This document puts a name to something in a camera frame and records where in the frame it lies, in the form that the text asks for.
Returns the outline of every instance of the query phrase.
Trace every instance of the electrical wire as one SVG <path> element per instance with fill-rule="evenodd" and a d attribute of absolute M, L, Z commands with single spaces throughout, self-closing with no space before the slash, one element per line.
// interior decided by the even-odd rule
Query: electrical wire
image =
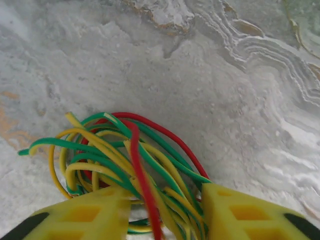
<path fill-rule="evenodd" d="M 32 156 L 42 145 L 50 145 L 50 174 L 54 184 L 66 198 L 108 186 L 118 186 L 128 190 L 136 198 L 131 201 L 132 204 L 145 204 L 149 216 L 131 221 L 128 234 L 152 231 L 155 239 L 165 239 L 161 229 L 165 225 L 178 240 L 191 240 L 192 236 L 196 240 L 206 239 L 207 226 L 199 203 L 201 200 L 186 185 L 180 172 L 190 177 L 199 190 L 203 183 L 211 181 L 198 159 L 180 138 L 147 118 L 129 112 L 101 112 L 81 122 L 69 112 L 66 118 L 74 128 L 67 129 L 56 137 L 36 140 L 28 149 L 19 151 L 21 156 Z M 200 174 L 194 172 L 188 162 L 151 128 L 176 141 Z M 140 137 L 140 131 L 165 152 Z M 122 141 L 106 140 L 108 136 Z M 59 168 L 66 179 L 66 189 L 59 182 L 54 168 L 55 146 L 61 147 Z M 165 189 L 158 187 L 140 159 L 163 177 L 167 183 Z"/>

